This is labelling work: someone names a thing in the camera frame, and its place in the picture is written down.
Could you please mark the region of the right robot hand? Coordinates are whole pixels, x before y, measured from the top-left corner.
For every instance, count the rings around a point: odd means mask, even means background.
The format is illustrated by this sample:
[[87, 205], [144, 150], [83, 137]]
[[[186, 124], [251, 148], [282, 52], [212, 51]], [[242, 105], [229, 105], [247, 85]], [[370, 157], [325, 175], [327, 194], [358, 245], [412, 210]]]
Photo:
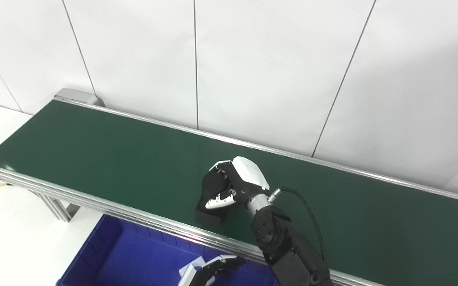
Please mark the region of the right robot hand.
[[269, 183], [260, 168], [247, 158], [216, 162], [202, 179], [201, 205], [214, 210], [239, 204], [254, 216], [271, 203]]

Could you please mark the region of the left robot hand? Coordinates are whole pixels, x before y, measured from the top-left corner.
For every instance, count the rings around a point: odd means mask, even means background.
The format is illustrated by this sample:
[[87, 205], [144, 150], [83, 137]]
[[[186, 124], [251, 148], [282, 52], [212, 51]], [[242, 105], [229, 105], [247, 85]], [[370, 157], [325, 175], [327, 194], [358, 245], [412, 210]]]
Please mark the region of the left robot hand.
[[227, 276], [245, 263], [246, 260], [237, 255], [219, 255], [207, 262], [200, 256], [179, 269], [178, 286], [210, 286], [216, 274]]

